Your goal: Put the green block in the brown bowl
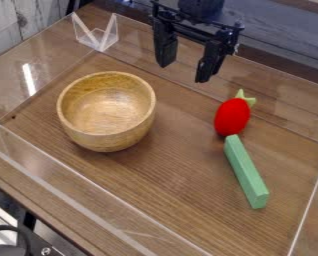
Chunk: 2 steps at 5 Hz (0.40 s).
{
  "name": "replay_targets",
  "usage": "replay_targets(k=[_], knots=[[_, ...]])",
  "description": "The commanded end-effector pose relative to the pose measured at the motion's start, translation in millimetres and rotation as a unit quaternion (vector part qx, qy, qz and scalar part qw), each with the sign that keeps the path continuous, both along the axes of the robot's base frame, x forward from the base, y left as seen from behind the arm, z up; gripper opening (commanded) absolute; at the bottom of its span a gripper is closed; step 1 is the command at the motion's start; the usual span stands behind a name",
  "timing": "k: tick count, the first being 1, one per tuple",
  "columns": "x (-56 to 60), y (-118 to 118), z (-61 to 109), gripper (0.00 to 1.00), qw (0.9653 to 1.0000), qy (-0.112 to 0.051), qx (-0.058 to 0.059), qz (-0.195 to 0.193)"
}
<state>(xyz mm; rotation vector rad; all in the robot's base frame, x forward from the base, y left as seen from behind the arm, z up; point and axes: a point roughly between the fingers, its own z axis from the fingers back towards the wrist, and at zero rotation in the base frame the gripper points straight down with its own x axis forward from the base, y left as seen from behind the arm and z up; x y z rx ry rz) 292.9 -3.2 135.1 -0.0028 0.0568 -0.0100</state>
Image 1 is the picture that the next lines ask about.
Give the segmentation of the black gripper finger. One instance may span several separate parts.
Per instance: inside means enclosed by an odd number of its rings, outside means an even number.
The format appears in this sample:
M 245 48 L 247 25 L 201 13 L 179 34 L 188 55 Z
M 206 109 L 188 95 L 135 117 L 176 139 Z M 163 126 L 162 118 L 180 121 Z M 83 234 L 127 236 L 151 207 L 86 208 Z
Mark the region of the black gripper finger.
M 176 34 L 174 31 L 174 27 L 158 18 L 154 19 L 152 29 L 155 58 L 159 66 L 164 68 L 176 60 Z
M 195 82 L 205 83 L 210 77 L 218 73 L 222 61 L 225 59 L 223 43 L 209 41 L 205 46 L 205 53 L 198 62 Z

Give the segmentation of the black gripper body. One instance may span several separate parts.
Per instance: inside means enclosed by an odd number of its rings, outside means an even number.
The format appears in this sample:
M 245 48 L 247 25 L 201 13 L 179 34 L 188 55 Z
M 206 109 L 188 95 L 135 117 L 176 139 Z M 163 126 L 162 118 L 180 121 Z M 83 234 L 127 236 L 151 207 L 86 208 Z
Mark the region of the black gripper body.
M 223 43 L 225 54 L 237 51 L 245 23 L 226 13 L 226 0 L 151 0 L 151 23 L 158 18 L 174 27 L 176 37 L 205 44 L 209 40 Z

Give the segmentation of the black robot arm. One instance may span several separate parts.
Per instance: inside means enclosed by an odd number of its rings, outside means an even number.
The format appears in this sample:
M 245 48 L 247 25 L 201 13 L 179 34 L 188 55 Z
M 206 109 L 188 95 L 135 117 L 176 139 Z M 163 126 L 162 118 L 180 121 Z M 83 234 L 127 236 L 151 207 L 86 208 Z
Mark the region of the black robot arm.
M 166 68 L 176 60 L 178 36 L 205 46 L 195 73 L 195 82 L 205 83 L 219 72 L 227 55 L 237 52 L 243 23 L 223 23 L 226 0 L 178 0 L 170 7 L 160 0 L 151 0 L 151 26 L 156 63 Z

